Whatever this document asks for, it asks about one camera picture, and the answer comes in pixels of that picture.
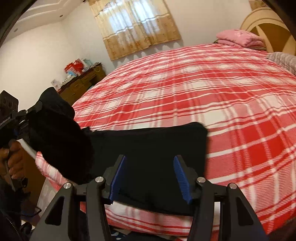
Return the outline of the person's left hand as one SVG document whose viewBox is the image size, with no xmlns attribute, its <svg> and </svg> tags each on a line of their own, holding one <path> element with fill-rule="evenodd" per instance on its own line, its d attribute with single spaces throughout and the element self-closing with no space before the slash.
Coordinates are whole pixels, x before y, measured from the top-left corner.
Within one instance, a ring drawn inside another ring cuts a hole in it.
<svg viewBox="0 0 296 241">
<path fill-rule="evenodd" d="M 1 178 L 9 174 L 12 179 L 25 177 L 23 148 L 17 141 L 12 141 L 8 149 L 1 148 Z"/>
</svg>

